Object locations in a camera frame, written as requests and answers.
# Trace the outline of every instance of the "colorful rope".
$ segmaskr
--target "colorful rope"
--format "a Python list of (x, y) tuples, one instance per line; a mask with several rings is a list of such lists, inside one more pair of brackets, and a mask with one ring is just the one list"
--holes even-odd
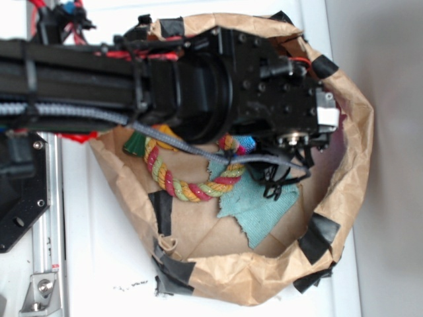
[[(225, 135), (219, 140), (219, 148), (224, 151), (232, 150), (237, 155), (244, 155), (247, 151), (230, 135)], [(220, 197), (233, 189), (233, 186), (239, 182), (245, 171), (242, 164), (231, 164), (213, 181), (208, 180), (199, 184), (184, 182), (173, 177), (172, 172), (159, 156), (158, 141), (150, 137), (145, 139), (144, 161), (147, 164), (148, 171), (159, 186), (166, 190), (169, 195), (182, 201), (199, 202)]]

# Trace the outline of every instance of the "green fabric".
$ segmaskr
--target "green fabric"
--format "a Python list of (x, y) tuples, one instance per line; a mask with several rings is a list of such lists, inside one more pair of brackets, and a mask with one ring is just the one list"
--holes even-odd
[[(225, 167), (210, 162), (211, 179), (218, 177)], [(246, 171), (233, 190), (220, 197), (221, 210), (217, 217), (233, 216), (246, 233), (250, 248), (256, 248), (281, 217), (297, 201), (299, 191), (296, 185), (282, 188), (277, 201), (263, 197), (264, 186), (257, 184)]]
[(124, 144), (124, 151), (137, 157), (143, 157), (145, 153), (145, 136), (134, 132)]

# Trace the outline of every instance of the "black clip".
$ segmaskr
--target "black clip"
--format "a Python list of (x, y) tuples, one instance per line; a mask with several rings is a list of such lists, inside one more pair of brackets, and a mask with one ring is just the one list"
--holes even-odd
[(301, 155), (298, 149), (296, 149), (295, 157), (302, 163), (303, 166), (306, 166), (307, 168), (312, 168), (315, 165), (313, 157), (311, 156), (310, 147), (304, 147), (304, 157)]
[(286, 183), (286, 178), (291, 171), (291, 168), (288, 168), (279, 180), (275, 180), (277, 169), (277, 165), (272, 165), (264, 172), (264, 185), (266, 189), (264, 190), (263, 197), (268, 199), (273, 197), (274, 201), (277, 201), (282, 194), (282, 186)]
[(37, 92), (38, 92), (38, 80), (35, 61), (28, 56), (27, 43), (22, 41), (20, 44), (22, 52), (22, 60), (25, 68), (26, 83), (28, 87), (28, 92), (26, 94), (26, 99), (28, 101), (28, 106), (26, 107), (25, 113), (18, 117), (18, 119), (12, 124), (13, 128), (26, 127), (28, 123), (34, 123), (38, 121), (40, 113), (35, 106), (37, 101)]
[(139, 115), (144, 113), (147, 110), (147, 103), (143, 100), (143, 89), (141, 85), (141, 69), (140, 63), (137, 61), (134, 51), (132, 50), (128, 41), (121, 36), (115, 36), (115, 44), (122, 45), (122, 48), (125, 49), (130, 57), (134, 70), (134, 112), (129, 118), (127, 125), (132, 125), (138, 118)]
[(227, 163), (227, 166), (226, 166), (226, 167), (228, 167), (229, 165), (232, 164), (232, 159), (235, 156), (235, 151), (233, 149), (223, 150), (223, 156), (225, 158), (227, 158), (227, 160), (228, 160), (228, 163)]

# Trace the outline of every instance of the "screw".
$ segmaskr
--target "screw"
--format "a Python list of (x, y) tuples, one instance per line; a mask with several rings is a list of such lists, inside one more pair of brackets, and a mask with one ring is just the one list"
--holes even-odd
[(53, 288), (53, 283), (49, 281), (48, 279), (43, 279), (38, 284), (38, 290), (40, 291), (40, 293), (43, 293), (43, 294), (48, 292), (52, 288)]
[(309, 110), (309, 115), (310, 115), (310, 116), (312, 116), (312, 117), (315, 117), (315, 116), (316, 116), (316, 114), (317, 114), (317, 112), (316, 112), (316, 108), (310, 108), (310, 110)]
[(107, 46), (107, 44), (102, 43), (102, 44), (100, 45), (100, 52), (101, 52), (101, 54), (103, 54), (103, 55), (106, 55), (106, 54), (108, 53), (108, 46)]
[(261, 38), (255, 38), (255, 39), (254, 39), (254, 46), (257, 48), (257, 47), (259, 47), (260, 45), (262, 45), (262, 40), (261, 40)]
[(140, 109), (141, 111), (146, 111), (147, 108), (148, 108), (148, 103), (146, 103), (145, 101), (140, 101), (138, 103), (138, 109)]
[(292, 112), (292, 106), (291, 105), (286, 105), (285, 107), (284, 107), (284, 113), (286, 113), (286, 114), (290, 114)]
[(291, 86), (289, 84), (285, 84), (284, 86), (282, 86), (282, 91), (288, 92), (289, 90), (291, 90)]
[(40, 150), (44, 147), (44, 144), (41, 141), (35, 141), (32, 147), (34, 147), (36, 150)]
[(251, 83), (248, 80), (243, 81), (243, 88), (244, 89), (250, 89)]
[(298, 144), (298, 137), (292, 137), (289, 141), (288, 144), (291, 145), (292, 147), (296, 146)]
[(240, 43), (245, 43), (247, 41), (247, 37), (245, 36), (244, 33), (241, 33), (240, 35), (238, 35), (238, 41)]
[(41, 310), (41, 304), (39, 302), (35, 302), (34, 304), (32, 304), (31, 310), (33, 312), (38, 312)]
[(266, 91), (266, 84), (265, 83), (258, 84), (257, 89), (260, 92), (265, 92)]

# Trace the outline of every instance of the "gray wall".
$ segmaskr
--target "gray wall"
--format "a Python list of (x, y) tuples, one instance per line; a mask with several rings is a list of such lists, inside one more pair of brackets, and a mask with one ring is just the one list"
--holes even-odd
[(423, 316), (423, 1), (326, 3), (334, 61), (375, 107), (354, 227), (363, 316)]

